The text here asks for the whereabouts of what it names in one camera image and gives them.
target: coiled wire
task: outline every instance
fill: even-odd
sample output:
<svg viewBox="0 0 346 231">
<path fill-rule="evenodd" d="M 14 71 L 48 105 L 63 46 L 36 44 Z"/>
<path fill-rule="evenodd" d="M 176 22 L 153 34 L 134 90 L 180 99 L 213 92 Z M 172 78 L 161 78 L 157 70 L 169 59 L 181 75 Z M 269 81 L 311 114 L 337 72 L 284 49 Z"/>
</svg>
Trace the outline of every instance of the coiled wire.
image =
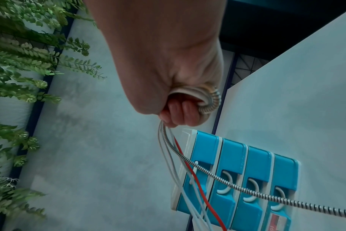
<svg viewBox="0 0 346 231">
<path fill-rule="evenodd" d="M 205 90 L 207 90 L 210 93 L 211 100 L 210 100 L 209 105 L 199 106 L 198 111 L 201 114 L 209 114 L 209 113 L 213 112 L 214 110 L 216 110 L 220 106 L 221 95 L 215 87 L 212 87 L 210 85 L 200 86 L 200 87 L 204 88 Z M 319 212 L 319 213 L 324 213 L 324 214 L 334 215 L 337 217 L 346 218 L 346 209 L 336 209 L 334 207 L 321 206 L 321 205 L 317 205 L 317 204 L 305 203 L 305 202 L 295 201 L 295 200 L 291 200 L 291 199 L 287 199 L 287 198 L 281 198 L 278 196 L 273 196 L 273 195 L 268 195 L 268 194 L 256 192 L 254 190 L 250 190 L 248 188 L 243 188 L 243 187 L 240 187 L 236 184 L 228 182 L 227 180 L 215 175 L 214 173 L 212 173 L 209 170 L 205 169 L 204 167 L 194 163 L 193 161 L 191 161 L 190 159 L 185 157 L 183 154 L 181 154 L 179 152 L 179 150 L 169 141 L 169 138 L 167 136 L 166 126 L 164 124 L 162 125 L 162 132 L 163 132 L 164 141 L 166 142 L 168 147 L 179 156 L 179 158 L 181 158 L 184 162 L 188 163 L 189 165 L 192 165 L 193 167 L 197 168 L 199 171 L 205 173 L 206 175 L 214 178 L 218 182 L 220 182 L 220 183 L 222 183 L 222 184 L 224 184 L 230 188 L 233 188 L 233 189 L 240 191 L 242 193 L 248 194 L 250 196 L 255 196 L 257 198 L 264 199 L 267 201 L 272 201 L 275 203 L 280 203 L 280 204 L 284 204 L 287 206 L 292 206 L 292 207 L 296 207 L 296 208 L 300 208 L 300 209 L 306 209 L 306 210 L 310 210 L 310 211 L 315 211 L 315 212 Z"/>
</svg>

